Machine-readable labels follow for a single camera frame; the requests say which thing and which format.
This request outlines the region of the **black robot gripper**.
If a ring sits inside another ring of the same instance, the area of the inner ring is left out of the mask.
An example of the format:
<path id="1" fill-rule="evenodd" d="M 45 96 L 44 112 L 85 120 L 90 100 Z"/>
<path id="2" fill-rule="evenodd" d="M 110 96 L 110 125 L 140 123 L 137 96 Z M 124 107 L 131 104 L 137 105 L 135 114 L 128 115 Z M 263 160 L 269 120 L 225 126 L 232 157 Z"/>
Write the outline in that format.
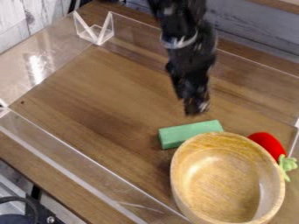
<path id="1" fill-rule="evenodd" d="M 211 98 L 207 91 L 208 71 L 215 63 L 216 35 L 212 29 L 201 29 L 195 42 L 177 50 L 169 50 L 165 70 L 172 86 L 183 99 L 184 114 L 196 116 L 208 111 Z"/>

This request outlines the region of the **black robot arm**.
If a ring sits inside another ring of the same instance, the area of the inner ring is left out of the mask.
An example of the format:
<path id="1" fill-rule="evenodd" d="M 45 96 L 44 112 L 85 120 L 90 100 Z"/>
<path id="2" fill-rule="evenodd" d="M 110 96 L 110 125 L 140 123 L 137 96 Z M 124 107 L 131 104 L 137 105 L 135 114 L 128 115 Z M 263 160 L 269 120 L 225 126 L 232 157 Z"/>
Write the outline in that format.
<path id="1" fill-rule="evenodd" d="M 207 0 L 147 0 L 161 28 L 168 53 L 165 70 L 187 116 L 209 108 L 209 70 L 216 61 L 217 37 L 204 19 Z"/>

